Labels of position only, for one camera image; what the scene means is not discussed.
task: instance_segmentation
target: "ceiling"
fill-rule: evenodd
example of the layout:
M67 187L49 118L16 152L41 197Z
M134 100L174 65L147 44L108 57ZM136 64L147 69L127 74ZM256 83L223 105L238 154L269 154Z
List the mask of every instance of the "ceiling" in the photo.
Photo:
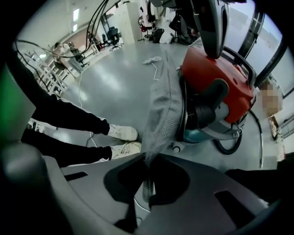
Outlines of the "ceiling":
M117 1L109 0L106 10ZM102 0L48 0L26 23L17 38L35 42L45 48L48 48L48 45L53 46L70 36L76 23L78 30L85 26L101 2ZM77 8L79 18L73 22L73 11ZM19 45L20 50L31 50L33 47Z

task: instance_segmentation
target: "black hose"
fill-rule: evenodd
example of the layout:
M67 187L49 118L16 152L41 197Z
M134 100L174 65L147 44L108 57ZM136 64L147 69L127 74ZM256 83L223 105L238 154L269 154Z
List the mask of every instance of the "black hose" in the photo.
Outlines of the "black hose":
M242 140L242 134L240 134L235 145L231 149L225 149L219 140L213 140L213 143L215 144L217 150L220 151L222 154L230 155L237 151L237 149L239 148L241 144L241 140Z
M252 110L249 110L249 112L253 116L254 120L256 121L256 123L258 125L259 132L260 132L260 159L259 159L259 168L262 169L262 167L263 167L263 139L262 139L261 124L259 122L259 119L255 115L255 113Z
M252 110L249 110L249 113L253 116L254 120L256 121L256 123L258 125L258 129L260 131L260 143L261 143L260 168L262 168L262 164L263 164L262 129L261 129L261 125L260 125L259 119L255 115L255 113ZM236 141L235 145L231 149L225 149L219 140L213 140L213 143L216 146L217 150L220 151L222 154L230 155L230 154L233 154L234 152L237 151L237 149L239 148L239 146L241 144L241 140L242 140L242 134L239 136L239 138Z

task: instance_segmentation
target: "window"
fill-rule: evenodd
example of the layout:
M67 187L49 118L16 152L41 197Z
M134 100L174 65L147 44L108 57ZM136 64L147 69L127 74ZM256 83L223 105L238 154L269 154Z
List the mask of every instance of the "window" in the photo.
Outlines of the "window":
M77 31L77 29L78 29L78 24L75 24L75 25L73 26L73 32Z
M248 0L247 3L229 4L229 25L226 33L225 46L238 52L249 30L255 3Z
M266 14L262 29L246 60L255 69L256 75L267 66L282 41L282 33Z
M73 11L73 21L77 21L79 18L79 8Z

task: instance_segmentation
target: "ceiling light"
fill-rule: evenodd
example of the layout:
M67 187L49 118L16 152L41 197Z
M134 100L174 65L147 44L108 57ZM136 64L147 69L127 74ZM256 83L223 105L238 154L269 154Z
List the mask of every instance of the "ceiling light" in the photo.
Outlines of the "ceiling light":
M75 32L75 31L77 31L77 29L78 29L78 24L75 24L75 25L73 26L73 31Z
M73 21L77 21L79 18L79 8L73 11Z

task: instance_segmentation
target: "black handle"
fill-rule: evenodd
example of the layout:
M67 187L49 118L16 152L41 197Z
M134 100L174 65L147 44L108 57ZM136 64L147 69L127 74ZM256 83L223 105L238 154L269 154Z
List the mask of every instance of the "black handle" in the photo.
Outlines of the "black handle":
M256 72L255 70L248 64L248 62L240 56L237 52L233 51L232 49L224 46L224 51L229 53L230 55L234 56L240 63L244 65L244 67L248 70L249 72L249 77L248 77L248 83L249 87L253 87L256 79Z

